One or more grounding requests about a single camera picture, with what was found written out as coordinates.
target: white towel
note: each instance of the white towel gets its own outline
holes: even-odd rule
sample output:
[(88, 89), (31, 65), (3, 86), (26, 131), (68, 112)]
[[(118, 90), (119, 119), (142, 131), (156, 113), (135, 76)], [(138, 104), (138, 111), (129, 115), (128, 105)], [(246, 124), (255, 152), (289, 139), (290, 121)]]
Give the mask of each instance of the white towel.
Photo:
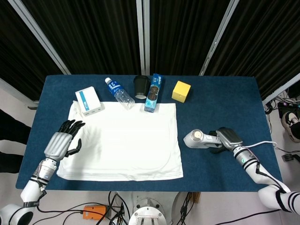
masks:
[(57, 175), (67, 180), (170, 180), (183, 177), (177, 140), (175, 104), (144, 104), (126, 110), (118, 102), (103, 102), (104, 110), (84, 116), (74, 101), (69, 120), (85, 122), (69, 149), (82, 140), (79, 153), (60, 162)]

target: plastic bottle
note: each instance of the plastic bottle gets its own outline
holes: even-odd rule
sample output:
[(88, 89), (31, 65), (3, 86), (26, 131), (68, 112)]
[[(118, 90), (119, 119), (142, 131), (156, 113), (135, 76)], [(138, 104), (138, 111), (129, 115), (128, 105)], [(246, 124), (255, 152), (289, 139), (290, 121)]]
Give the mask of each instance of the plastic bottle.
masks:
[(108, 89), (111, 94), (124, 106), (126, 109), (133, 107), (135, 100), (124, 90), (124, 88), (117, 82), (112, 81), (111, 78), (107, 77), (105, 82), (108, 85)]

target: yellow block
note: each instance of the yellow block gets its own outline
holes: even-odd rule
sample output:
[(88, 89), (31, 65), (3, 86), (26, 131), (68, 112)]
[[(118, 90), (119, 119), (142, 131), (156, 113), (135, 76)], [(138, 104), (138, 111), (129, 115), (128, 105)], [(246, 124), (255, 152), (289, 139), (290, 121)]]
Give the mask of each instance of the yellow block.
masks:
[(172, 98), (184, 103), (190, 88), (191, 85), (181, 81), (177, 81), (177, 84), (175, 85), (175, 88), (173, 90)]

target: table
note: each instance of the table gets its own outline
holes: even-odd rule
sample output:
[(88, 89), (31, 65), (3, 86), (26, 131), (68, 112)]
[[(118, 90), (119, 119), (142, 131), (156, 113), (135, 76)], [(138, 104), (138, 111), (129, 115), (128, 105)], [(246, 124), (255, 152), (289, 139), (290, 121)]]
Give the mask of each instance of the table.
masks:
[[(53, 133), (67, 120), (75, 92), (94, 86), (100, 101), (115, 101), (104, 79), (108, 75), (52, 75), (45, 81), (29, 136), (23, 163), (16, 183), (24, 188), (38, 163), (45, 158), (44, 149)], [(110, 75), (134, 96), (134, 75)], [(180, 80), (191, 84), (185, 103), (171, 99), (172, 90)], [(250, 145), (270, 141), (270, 132), (259, 90), (251, 77), (164, 76), (158, 103), (176, 103), (178, 142), (184, 177), (159, 181), (77, 181), (53, 175), (47, 189), (97, 191), (257, 191), (264, 185), (255, 184), (226, 151), (212, 154), (209, 150), (189, 149), (184, 136), (193, 129), (204, 133), (220, 127), (232, 128)], [(271, 144), (252, 148), (262, 165), (277, 179), (281, 179)]]

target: bottle label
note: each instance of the bottle label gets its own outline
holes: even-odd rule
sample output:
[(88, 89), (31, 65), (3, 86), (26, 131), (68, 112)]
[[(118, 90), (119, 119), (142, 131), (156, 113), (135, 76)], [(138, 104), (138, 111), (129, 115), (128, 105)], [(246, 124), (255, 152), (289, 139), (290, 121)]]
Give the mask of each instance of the bottle label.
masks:
[(124, 89), (117, 81), (112, 81), (108, 84), (108, 89), (111, 92), (112, 95), (115, 95), (115, 93), (118, 90)]

